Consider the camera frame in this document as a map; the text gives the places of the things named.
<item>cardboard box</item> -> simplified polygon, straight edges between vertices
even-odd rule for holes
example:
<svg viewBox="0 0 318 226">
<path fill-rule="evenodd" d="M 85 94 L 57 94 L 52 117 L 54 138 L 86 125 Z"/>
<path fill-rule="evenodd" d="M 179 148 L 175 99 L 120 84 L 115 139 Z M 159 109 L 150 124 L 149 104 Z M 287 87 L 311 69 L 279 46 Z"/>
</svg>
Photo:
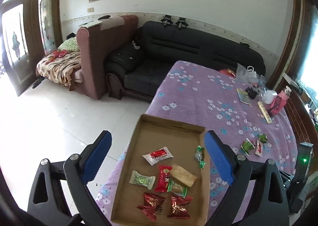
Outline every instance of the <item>cardboard box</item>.
<svg viewBox="0 0 318 226">
<path fill-rule="evenodd" d="M 205 128 L 200 126 L 143 114 L 136 125 L 123 164 L 112 208 L 112 222 L 129 226 L 204 226 L 209 208 L 209 154 L 205 150 L 204 156 L 207 163 L 203 170 L 200 169 L 198 161 L 194 158 L 197 146 L 204 146 L 204 133 Z M 151 166 L 142 157 L 143 154 L 154 152 L 164 146 L 168 147 L 174 158 Z M 198 177 L 193 186 L 188 189 L 187 194 L 193 197 L 193 201 L 187 205 L 191 219 L 167 218 L 167 215 L 171 213 L 171 193 L 156 193 L 165 197 L 166 200 L 162 205 L 161 214 L 157 213 L 157 221 L 151 222 L 137 206 L 144 203 L 144 192 L 155 192 L 144 186 L 130 184 L 131 172 L 136 170 L 145 176 L 156 176 L 153 187 L 155 189 L 159 178 L 158 165 L 171 164 L 178 164 Z"/>
</svg>

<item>metal screw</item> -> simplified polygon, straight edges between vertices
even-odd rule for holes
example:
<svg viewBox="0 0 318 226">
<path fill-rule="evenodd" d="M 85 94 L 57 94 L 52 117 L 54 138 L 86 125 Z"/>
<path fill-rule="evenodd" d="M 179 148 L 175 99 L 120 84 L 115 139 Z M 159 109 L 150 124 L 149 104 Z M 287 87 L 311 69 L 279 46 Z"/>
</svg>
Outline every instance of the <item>metal screw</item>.
<svg viewBox="0 0 318 226">
<path fill-rule="evenodd" d="M 41 165 L 45 165 L 45 164 L 47 164 L 48 162 L 49 162 L 48 159 L 43 159 L 40 163 L 41 163 Z"/>
<path fill-rule="evenodd" d="M 70 159 L 71 159 L 71 160 L 77 160 L 79 157 L 80 157 L 80 156 L 79 156 L 78 154 L 72 154 L 72 155 L 70 156 Z"/>
<path fill-rule="evenodd" d="M 239 155 L 237 156 L 237 158 L 238 158 L 238 160 L 245 160 L 245 159 L 246 159 L 243 154 L 239 154 Z"/>
<path fill-rule="evenodd" d="M 270 165 L 274 165 L 274 164 L 275 164 L 275 161 L 274 161 L 273 159 L 268 159 L 268 163 L 269 163 Z"/>
</svg>

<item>reddish brown sofa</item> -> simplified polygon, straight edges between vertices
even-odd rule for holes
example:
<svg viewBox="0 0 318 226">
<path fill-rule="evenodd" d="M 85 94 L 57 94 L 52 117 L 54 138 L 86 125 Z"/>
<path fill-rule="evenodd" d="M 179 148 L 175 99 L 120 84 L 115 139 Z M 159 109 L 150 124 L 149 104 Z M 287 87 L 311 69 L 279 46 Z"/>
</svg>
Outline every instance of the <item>reddish brown sofa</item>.
<svg viewBox="0 0 318 226">
<path fill-rule="evenodd" d="M 109 53 L 131 41 L 137 30 L 137 16 L 120 17 L 122 19 L 109 18 L 97 26 L 78 29 L 76 36 L 81 53 L 83 83 L 75 83 L 75 91 L 94 99 L 101 98 L 107 92 L 103 62 Z"/>
</svg>

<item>white wall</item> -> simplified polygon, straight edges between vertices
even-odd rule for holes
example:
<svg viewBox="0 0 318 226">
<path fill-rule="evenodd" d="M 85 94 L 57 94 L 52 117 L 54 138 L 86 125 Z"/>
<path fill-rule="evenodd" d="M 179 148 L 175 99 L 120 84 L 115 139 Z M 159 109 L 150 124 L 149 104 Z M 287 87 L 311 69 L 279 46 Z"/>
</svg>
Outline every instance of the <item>white wall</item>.
<svg viewBox="0 0 318 226">
<path fill-rule="evenodd" d="M 94 13 L 87 13 L 90 7 Z M 61 21 L 113 12 L 171 14 L 230 30 L 277 56 L 284 48 L 292 9 L 293 0 L 60 0 Z"/>
</svg>

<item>wooden sofa leg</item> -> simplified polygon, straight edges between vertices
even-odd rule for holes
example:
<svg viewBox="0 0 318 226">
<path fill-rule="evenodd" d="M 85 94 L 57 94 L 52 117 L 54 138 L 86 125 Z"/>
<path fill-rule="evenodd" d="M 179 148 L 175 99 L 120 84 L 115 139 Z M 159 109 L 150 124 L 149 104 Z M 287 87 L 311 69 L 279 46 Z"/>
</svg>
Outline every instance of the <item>wooden sofa leg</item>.
<svg viewBox="0 0 318 226">
<path fill-rule="evenodd" d="M 107 75 L 107 82 L 108 82 L 108 91 L 109 91 L 109 97 L 113 97 L 115 99 L 121 99 L 122 98 L 122 90 L 121 90 L 121 83 L 116 78 L 115 75 Z"/>
</svg>

